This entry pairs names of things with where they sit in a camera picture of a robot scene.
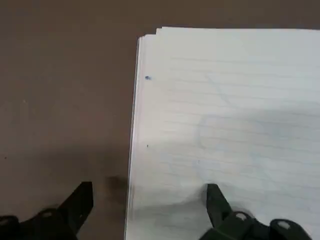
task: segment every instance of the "notebook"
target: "notebook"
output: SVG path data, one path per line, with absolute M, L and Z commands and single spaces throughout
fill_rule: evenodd
M 320 236 L 320 32 L 163 27 L 138 40 L 126 240 L 196 240 L 204 186 Z

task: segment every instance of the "desk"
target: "desk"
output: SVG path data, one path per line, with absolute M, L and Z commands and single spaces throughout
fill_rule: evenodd
M 95 207 L 79 238 L 123 239 L 138 37 L 161 26 L 317 29 L 319 7 L 296 0 L 2 2 L 0 214 L 29 218 L 92 180 Z

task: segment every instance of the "ruled line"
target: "ruled line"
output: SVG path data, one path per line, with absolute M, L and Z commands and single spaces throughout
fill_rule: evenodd
M 197 81 L 197 80 L 185 80 L 179 78 L 170 78 L 173 82 L 181 83 L 190 83 L 190 84 L 219 84 L 220 86 L 232 86 L 232 87 L 246 87 L 246 88 L 260 88 L 260 89 L 276 89 L 276 90 L 285 90 L 285 91 L 297 91 L 297 92 L 312 92 L 320 93 L 319 90 L 315 89 L 305 89 L 305 88 L 294 88 L 294 87 L 278 87 L 278 86 L 266 86 L 266 85 L 257 85 L 257 84 L 243 84 L 243 83 L 228 83 L 228 82 L 217 82 L 217 81 Z
M 263 120 L 258 120 L 258 119 L 214 115 L 213 113 L 183 112 L 183 111 L 175 111 L 175 110 L 164 110 L 164 112 L 172 113 L 172 114 L 181 114 L 181 115 L 195 115 L 195 116 L 210 117 L 210 118 L 240 120 L 240 121 L 259 123 L 259 124 L 282 125 L 283 127 L 302 128 L 302 129 L 310 129 L 310 130 L 314 130 L 314 131 L 320 131 L 320 127 L 298 125 L 298 124 L 292 124 L 289 122 L 287 123 L 287 122 L 278 122 L 278 121 L 263 121 Z
M 192 134 L 188 133 L 181 133 L 178 131 L 162 131 L 163 133 L 170 133 L 170 134 L 175 134 L 178 136 L 190 136 L 192 137 Z M 240 144 L 248 144 L 250 146 L 258 146 L 258 147 L 264 147 L 264 148 L 271 148 L 271 149 L 279 149 L 279 150 L 288 150 L 292 152 L 301 152 L 301 153 L 308 153 L 308 154 L 314 154 L 318 155 L 320 154 L 320 151 L 312 151 L 312 150 L 306 150 L 306 149 L 296 149 L 296 148 L 291 148 L 291 147 L 282 147 L 282 146 L 275 146 L 275 145 L 269 145 L 269 144 L 262 144 L 262 143 L 254 143 L 254 142 L 249 142 L 249 141 L 242 141 L 242 140 L 234 140 L 230 138 L 224 138 L 224 137 L 216 137 L 216 136 L 200 136 L 203 139 L 214 139 L 214 140 L 221 140 L 225 142 L 230 142 L 230 143 L 240 143 Z
M 304 116 L 310 118 L 320 118 L 320 114 L 309 114 L 309 113 L 302 113 L 302 112 L 291 112 L 285 110 L 278 110 L 278 109 L 264 109 L 259 107 L 242 107 L 242 106 L 235 106 L 235 105 L 227 105 L 227 104 L 214 104 L 214 103 L 207 103 L 207 102 L 194 102 L 194 101 L 185 101 L 185 100 L 175 100 L 169 99 L 170 103 L 177 103 L 177 104 L 190 104 L 190 105 L 197 105 L 197 106 L 212 106 L 212 107 L 219 107 L 219 108 L 227 108 L 227 109 L 240 109 L 240 110 L 254 110 L 254 111 L 263 111 L 263 112 L 271 112 L 277 114 L 291 114 L 297 116 Z
M 192 126 L 192 127 L 195 127 L 195 129 L 197 127 L 203 127 L 203 128 L 214 129 L 214 130 L 226 130 L 230 132 L 238 132 L 238 133 L 252 134 L 252 135 L 259 135 L 259 136 L 268 136 L 270 138 L 276 138 L 276 139 L 303 140 L 303 141 L 312 142 L 312 143 L 318 143 L 318 142 L 320 143 L 320 139 L 313 139 L 313 138 L 306 138 L 306 137 L 299 137 L 299 136 L 277 135 L 277 134 L 272 134 L 268 132 L 256 132 L 256 131 L 242 130 L 237 128 L 224 127 L 224 126 L 215 127 L 214 125 L 205 125 L 200 123 L 190 123 L 190 122 L 183 122 L 183 121 L 164 120 L 163 122 L 169 123 L 169 124 Z
M 187 68 L 169 68 L 172 72 L 192 72 L 192 73 L 204 73 L 204 74 L 220 74 L 220 75 L 237 75 L 246 77 L 272 77 L 278 79 L 313 79 L 319 80 L 320 76 L 292 76 L 292 75 L 281 75 L 275 73 L 247 73 L 247 72 L 229 72 L 229 71 L 215 71 L 215 70 L 201 70 L 201 69 L 187 69 Z
M 193 159 L 193 160 L 201 160 L 202 163 L 226 163 L 226 164 L 232 164 L 232 165 L 238 165 L 238 166 L 242 166 L 242 167 L 252 167 L 252 168 L 256 168 L 256 169 L 260 169 L 261 166 L 259 165 L 254 165 L 254 164 L 249 164 L 249 163 L 239 163 L 236 161 L 228 161 L 228 160 L 218 160 L 217 158 L 211 158 L 211 157 L 204 157 L 204 156 L 198 156 L 198 155 L 192 155 L 192 154 L 177 154 L 177 153 L 172 153 L 172 152 L 167 152 L 167 151 L 161 151 L 161 154 L 166 154 L 168 156 L 174 157 L 174 158 L 181 158 L 181 159 Z M 185 166 L 185 167 L 189 167 L 183 163 L 180 162 L 169 162 L 169 161 L 161 161 L 161 163 L 166 163 L 166 164 L 170 164 L 170 165 L 178 165 L 178 166 Z M 306 177 L 311 177 L 311 178 L 315 178 L 315 179 L 320 179 L 320 172 L 318 173 L 314 173 L 314 172 L 293 172 L 293 171 L 287 171 L 287 170 L 283 170 L 283 169 L 277 169 L 275 167 L 268 167 L 268 166 L 263 166 L 263 170 L 267 170 L 267 171 L 272 171 L 272 172 L 279 172 L 279 173 L 284 173 L 284 174 L 288 174 L 288 175 L 294 175 L 294 176 L 306 176 Z
M 221 64 L 239 64 L 239 65 L 264 65 L 264 66 L 284 66 L 284 67 L 303 67 L 303 68 L 320 68 L 320 65 L 310 65 L 309 63 L 288 63 L 281 61 L 245 61 L 245 60 L 222 60 L 222 59 L 204 59 L 204 58 L 192 58 L 192 57 L 177 57 L 171 56 L 170 60 L 188 61 L 188 62 L 209 62 L 209 63 L 221 63 Z
M 165 91 L 167 92 L 177 92 L 177 93 L 188 93 L 188 94 L 195 94 L 195 95 L 209 95 L 209 96 L 220 96 L 219 93 L 214 92 L 201 92 L 201 91 L 193 91 L 193 90 L 184 90 L 184 89 L 177 89 L 177 88 L 168 88 Z M 317 106 L 320 105 L 317 101 L 311 100 L 293 100 L 287 98 L 275 98 L 275 97 L 262 97 L 262 96 L 244 96 L 244 95 L 236 95 L 236 94 L 224 94 L 227 97 L 234 98 L 234 99 L 259 99 L 259 100 L 270 100 L 270 101 L 281 101 L 281 102 L 288 102 L 288 103 L 298 103 L 298 104 L 315 104 Z
M 196 144 L 185 144 L 185 143 L 179 143 L 179 144 L 175 144 L 176 147 L 185 147 L 185 148 L 195 148 L 195 149 L 198 149 L 198 150 L 203 150 L 202 148 L 199 148 L 198 145 Z M 273 158 L 273 157 L 270 157 L 268 155 L 263 155 L 261 153 L 258 153 L 258 152 L 248 152 L 248 151 L 244 151 L 244 152 L 241 152 L 241 151 L 236 151 L 236 150 L 230 150 L 230 149 L 221 149 L 221 148 L 214 148 L 214 147 L 208 147 L 206 146 L 205 147 L 206 149 L 208 150 L 214 150 L 215 152 L 224 152 L 224 153 L 231 153 L 231 154 L 238 154 L 238 155 L 242 155 L 242 156 L 250 156 L 252 154 L 254 154 L 255 156 L 259 157 L 259 158 L 264 158 L 264 159 L 270 159 L 270 160 L 274 160 L 274 161 L 279 161 L 281 160 L 281 162 L 286 162 L 286 163 L 298 163 L 298 164 L 301 164 L 301 165 L 314 165 L 314 166 L 317 166 L 317 165 L 320 165 L 320 161 L 319 162 L 302 162 L 302 161 L 298 161 L 298 160 L 294 160 L 292 158 L 288 159 L 287 157 L 284 158 L 284 157 L 278 157 L 278 158 Z
M 302 189 L 312 189 L 312 190 L 320 190 L 320 186 L 309 186 L 309 185 L 301 185 L 301 184 L 294 184 L 291 182 L 286 182 L 286 181 L 277 181 L 274 180 L 272 178 L 261 178 L 261 177 L 256 177 L 256 176 L 249 176 L 246 174 L 241 174 L 241 173 L 237 173 L 237 172 L 230 172 L 230 171 L 223 171 L 223 170 L 218 170 L 218 169 L 205 169 L 206 171 L 209 172 L 217 172 L 217 173 L 222 173 L 222 174 L 226 174 L 226 175 L 232 175 L 232 176 L 241 176 L 244 178 L 248 178 L 248 179 L 255 179 L 255 180 L 261 180 L 261 181 L 269 181 L 269 182 L 273 182 L 276 184 L 283 184 L 283 185 L 287 185 L 287 186 L 292 186 L 292 187 L 298 187 L 298 188 L 302 188 Z M 176 177 L 178 177 L 179 175 L 176 173 L 172 173 L 172 172 L 161 172 L 160 174 L 167 174 L 167 175 L 174 175 Z

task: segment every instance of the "stack of paper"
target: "stack of paper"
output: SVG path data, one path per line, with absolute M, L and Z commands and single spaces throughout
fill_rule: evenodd
M 201 192 L 320 237 L 320 32 L 158 29 L 139 39 L 127 240 L 196 240 Z

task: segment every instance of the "paper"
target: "paper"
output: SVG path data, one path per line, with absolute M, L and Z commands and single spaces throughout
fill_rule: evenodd
M 320 235 L 320 32 L 162 28 L 137 58 L 127 240 L 196 240 L 201 192 Z

